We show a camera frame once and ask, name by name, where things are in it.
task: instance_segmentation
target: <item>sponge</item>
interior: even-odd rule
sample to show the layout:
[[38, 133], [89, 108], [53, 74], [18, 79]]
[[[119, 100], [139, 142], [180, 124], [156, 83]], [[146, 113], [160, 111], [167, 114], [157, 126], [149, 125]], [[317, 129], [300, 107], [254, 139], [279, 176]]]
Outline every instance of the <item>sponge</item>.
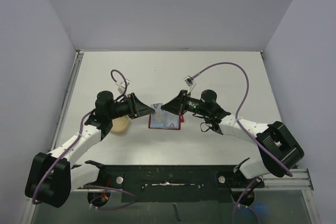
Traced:
[[130, 126], [130, 118], [125, 115], [121, 118], [116, 118], [112, 120], [113, 127], [111, 129], [111, 133], [120, 135], [127, 131]]

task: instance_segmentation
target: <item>cable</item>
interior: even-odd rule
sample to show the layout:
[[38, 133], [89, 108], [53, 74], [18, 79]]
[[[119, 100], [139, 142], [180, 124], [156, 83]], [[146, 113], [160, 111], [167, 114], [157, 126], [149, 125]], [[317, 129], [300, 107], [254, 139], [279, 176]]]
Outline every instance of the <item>cable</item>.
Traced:
[[282, 169], [284, 169], [285, 171], [286, 171], [286, 173], [287, 173], [287, 175], [289, 176], [289, 177], [292, 177], [293, 176], [293, 174], [291, 173], [291, 171], [279, 160], [279, 159], [277, 159], [276, 158], [276, 156], [274, 156], [271, 152], [269, 152], [265, 147], [263, 147], [263, 145], [262, 144], [260, 144], [257, 140], [256, 140], [256, 138], [247, 130], [247, 129], [245, 129], [245, 127], [242, 125], [242, 123], [239, 121], [239, 119], [238, 119], [238, 114], [239, 114], [239, 112], [240, 112], [240, 109], [242, 108], [242, 106], [243, 106], [243, 104], [244, 104], [244, 102], [245, 102], [245, 100], [246, 100], [246, 98], [247, 98], [247, 94], [248, 94], [248, 90], [249, 90], [249, 80], [248, 80], [248, 76], [247, 76], [247, 73], [246, 73], [246, 71], [240, 66], [240, 65], [238, 65], [238, 64], [236, 64], [236, 63], [233, 63], [233, 62], [218, 62], [218, 63], [215, 63], [215, 64], [212, 64], [212, 65], [210, 65], [210, 66], [208, 66], [208, 67], [206, 67], [206, 68], [204, 68], [203, 70], [201, 70], [200, 72], [198, 72], [197, 74], [195, 74], [194, 76], [192, 76], [191, 77], [191, 79], [193, 80], [193, 79], [195, 79], [196, 77], [198, 77], [201, 73], [203, 73], [204, 71], [206, 71], [206, 70], [208, 70], [209, 68], [211, 68], [211, 67], [214, 67], [214, 66], [217, 66], [217, 65], [233, 65], [233, 66], [235, 66], [235, 67], [237, 67], [237, 68], [239, 68], [242, 72], [243, 72], [243, 74], [244, 74], [244, 76], [245, 76], [245, 79], [246, 79], [246, 92], [245, 92], [245, 95], [244, 95], [244, 98], [243, 98], [243, 100], [241, 101], [241, 103], [240, 103], [240, 105], [238, 106], [238, 109], [237, 109], [237, 111], [236, 111], [236, 115], [235, 115], [235, 117], [236, 117], [236, 120], [237, 120], [237, 123], [238, 123], [238, 125], [241, 127], [241, 129], [257, 144], [257, 146], [260, 148], [260, 149], [262, 149], [268, 156], [270, 156]]
[[134, 201], [129, 202], [129, 203], [126, 203], [126, 204], [124, 204], [124, 205], [122, 205], [122, 206], [117, 206], [117, 207], [96, 207], [96, 206], [93, 204], [93, 202], [94, 202], [96, 199], [98, 199], [98, 198], [101, 197], [101, 196], [97, 196], [97, 197], [93, 198], [92, 201], [90, 201], [90, 206], [93, 205], [93, 206], [95, 206], [98, 210], [118, 210], [118, 209], [121, 209], [121, 208], [130, 206], [131, 204], [135, 203], [135, 201], [137, 200], [137, 197], [136, 197], [134, 194], [132, 194], [132, 193], [130, 193], [130, 192], [128, 192], [128, 191], [124, 191], [124, 190], [120, 190], [120, 189], [116, 189], [116, 188], [105, 187], [105, 186], [91, 186], [91, 185], [83, 186], [83, 188], [84, 188], [84, 189], [105, 189], [105, 190], [111, 190], [111, 191], [118, 191], [118, 192], [120, 192], [120, 193], [127, 194], [127, 195], [132, 196], [132, 197], [134, 198]]
[[261, 180], [256, 184], [256, 186], [253, 186], [253, 187], [250, 189], [250, 191], [248, 191], [247, 194], [243, 196], [243, 198], [248, 198], [248, 196], [253, 192], [253, 190], [256, 189], [258, 186], [260, 186], [262, 182], [263, 182], [263, 181], [262, 181], [262, 179], [261, 179]]
[[[237, 207], [239, 205], [239, 202], [241, 201], [242, 197], [245, 195], [245, 193], [247, 192], [247, 190], [254, 184], [254, 182], [257, 180], [257, 177], [252, 179], [252, 181], [250, 182], [250, 184], [248, 184], [248, 186], [244, 189], [244, 191], [241, 193], [240, 197], [238, 198], [238, 200], [236, 201], [235, 203], [235, 206], [233, 208], [233, 211], [232, 211], [232, 224], [234, 224], [235, 222], [235, 213], [236, 213], [236, 210], [237, 210]], [[257, 218], [257, 221], [258, 221], [258, 224], [260, 224], [260, 219], [257, 215], [257, 213], [250, 207], [247, 207], [251, 212], [253, 212]]]
[[36, 189], [34, 191], [34, 194], [33, 194], [33, 197], [32, 197], [32, 202], [33, 202], [34, 205], [42, 203], [42, 201], [36, 201], [36, 197], [37, 197], [37, 193], [40, 190], [44, 180], [48, 177], [48, 175], [54, 169], [55, 165], [78, 143], [78, 141], [81, 138], [82, 132], [83, 132], [84, 120], [88, 115], [92, 114], [93, 112], [94, 112], [94, 110], [91, 110], [90, 112], [86, 113], [82, 117], [82, 119], [80, 120], [79, 133], [78, 133], [78, 136], [77, 136], [76, 140], [67, 149], [65, 149], [64, 152], [53, 162], [53, 164], [46, 171], [45, 175], [42, 177], [40, 182], [37, 184], [37, 187], [36, 187]]
[[121, 76], [121, 78], [123, 79], [123, 81], [124, 81], [124, 83], [125, 83], [125, 89], [124, 89], [124, 91], [122, 92], [122, 94], [120, 95], [120, 96], [118, 96], [114, 101], [116, 102], [116, 101], [118, 101], [120, 98], [125, 98], [125, 94], [126, 94], [126, 92], [127, 92], [127, 81], [126, 81], [126, 78], [125, 78], [125, 76], [119, 71], [119, 70], [117, 70], [117, 69], [112, 69], [111, 70], [111, 77], [112, 77], [112, 80], [114, 81], [114, 82], [117, 82], [117, 80], [114, 78], [114, 76], [113, 76], [113, 72], [117, 72], [120, 76]]

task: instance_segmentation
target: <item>gray wall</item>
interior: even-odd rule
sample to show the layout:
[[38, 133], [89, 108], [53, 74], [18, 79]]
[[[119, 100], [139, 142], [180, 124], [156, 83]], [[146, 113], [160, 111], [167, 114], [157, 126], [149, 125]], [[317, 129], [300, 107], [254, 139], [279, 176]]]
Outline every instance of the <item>gray wall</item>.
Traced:
[[49, 0], [0, 0], [0, 223], [17, 223], [56, 129], [74, 48]]
[[50, 0], [76, 49], [263, 50], [292, 0]]
[[306, 157], [322, 223], [334, 224], [336, 0], [293, 0], [265, 50], [279, 109]]

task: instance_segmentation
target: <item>black joint cover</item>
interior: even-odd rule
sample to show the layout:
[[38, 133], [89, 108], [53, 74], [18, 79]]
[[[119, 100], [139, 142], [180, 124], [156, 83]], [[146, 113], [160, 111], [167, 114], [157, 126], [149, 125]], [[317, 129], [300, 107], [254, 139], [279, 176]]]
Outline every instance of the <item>black joint cover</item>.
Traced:
[[[256, 140], [279, 159], [288, 169], [293, 168], [304, 157], [304, 152], [287, 127], [276, 121], [257, 135]], [[265, 167], [275, 176], [283, 177], [286, 172], [269, 155], [259, 148]]]
[[[55, 160], [55, 157], [42, 152], [34, 157], [25, 189], [27, 197], [33, 197], [39, 181]], [[70, 163], [64, 158], [56, 164], [53, 173], [44, 180], [36, 199], [54, 207], [61, 207], [68, 199], [70, 191]]]

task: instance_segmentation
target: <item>white table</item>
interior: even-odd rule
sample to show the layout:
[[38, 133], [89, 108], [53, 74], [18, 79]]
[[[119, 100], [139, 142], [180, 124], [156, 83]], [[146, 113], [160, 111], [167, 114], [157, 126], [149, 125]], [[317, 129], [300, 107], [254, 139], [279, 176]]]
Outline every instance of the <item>white table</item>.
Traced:
[[[79, 129], [81, 117], [92, 110], [96, 95], [110, 90], [116, 97], [117, 86], [111, 69], [120, 70], [132, 81], [134, 92], [147, 105], [166, 103], [187, 89], [183, 78], [206, 66], [232, 61], [240, 64], [250, 79], [250, 93], [240, 115], [251, 121], [273, 123], [281, 120], [259, 52], [113, 52], [86, 51], [65, 117], [57, 146]], [[234, 66], [216, 66], [198, 78], [192, 97], [199, 98], [205, 89], [217, 92], [217, 103], [231, 113], [240, 104], [246, 82]], [[77, 162], [94, 160], [106, 165], [234, 165], [246, 157], [259, 155], [249, 142], [214, 132], [200, 131], [201, 119], [185, 114], [180, 131], [148, 129], [148, 116], [131, 121], [123, 136], [109, 134]]]

